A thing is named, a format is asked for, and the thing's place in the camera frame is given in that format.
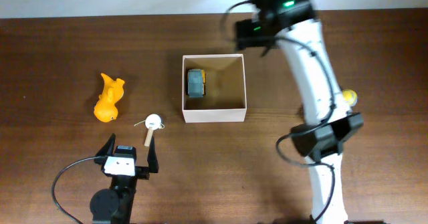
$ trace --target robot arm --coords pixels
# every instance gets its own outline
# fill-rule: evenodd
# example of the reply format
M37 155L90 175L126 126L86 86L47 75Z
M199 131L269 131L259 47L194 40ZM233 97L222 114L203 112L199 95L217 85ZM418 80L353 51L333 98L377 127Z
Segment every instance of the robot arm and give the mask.
M113 152L116 135L98 151L96 164L102 172L112 177L109 189L98 191L91 199L90 210L94 224L129 224L137 180L149 180L150 173L159 171L158 160L151 138L147 155L148 166L135 166L136 149L131 146L117 146Z
M325 166L310 168L312 216L319 217L316 224L343 224L348 220L340 178L343 142L362 126L361 115L351 114L343 98L328 59L321 22L309 0L251 2L259 11L255 19L236 23L237 49L266 47L266 54L277 45L285 53L302 97L305 118L305 124L292 128L292 133L298 133L292 137L293 143L306 163L322 162L334 167L333 179L332 171Z

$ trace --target green light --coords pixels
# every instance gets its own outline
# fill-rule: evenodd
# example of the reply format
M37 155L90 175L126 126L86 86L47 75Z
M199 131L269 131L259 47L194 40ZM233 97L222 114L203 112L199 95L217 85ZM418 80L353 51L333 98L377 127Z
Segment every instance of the green light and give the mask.
M283 4L284 7L291 7L294 5L294 1L288 1Z

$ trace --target orange toy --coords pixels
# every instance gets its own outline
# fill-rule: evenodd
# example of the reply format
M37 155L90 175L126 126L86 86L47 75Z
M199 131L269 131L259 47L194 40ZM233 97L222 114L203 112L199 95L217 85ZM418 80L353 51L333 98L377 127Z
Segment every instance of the orange toy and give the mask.
M94 107L94 114L97 119L109 122L118 117L118 109L114 104L123 97L123 85L125 81L120 78L114 81L106 74L101 74L101 76L104 79L104 89L102 90L102 94L100 94L100 100Z

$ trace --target yellow toy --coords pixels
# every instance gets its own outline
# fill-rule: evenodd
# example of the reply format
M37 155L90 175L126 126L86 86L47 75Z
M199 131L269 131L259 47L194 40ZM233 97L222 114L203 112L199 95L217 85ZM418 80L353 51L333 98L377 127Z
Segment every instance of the yellow toy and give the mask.
M114 81L106 74L101 74L101 76L104 79L104 89L99 96L100 100L94 107L94 114L100 121L109 122L118 117L118 109L114 104L123 97L125 81L120 78Z
M358 101L358 96L354 90L343 90L342 91L343 98L346 102L348 102L350 107L354 107L356 102Z

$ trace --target white box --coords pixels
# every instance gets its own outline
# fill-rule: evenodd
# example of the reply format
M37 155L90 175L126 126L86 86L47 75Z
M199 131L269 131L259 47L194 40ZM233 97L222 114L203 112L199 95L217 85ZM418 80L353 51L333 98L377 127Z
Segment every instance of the white box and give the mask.
M205 71L205 95L189 98L187 72ZM184 55L182 111L186 123L243 122L247 113L247 92L242 54Z

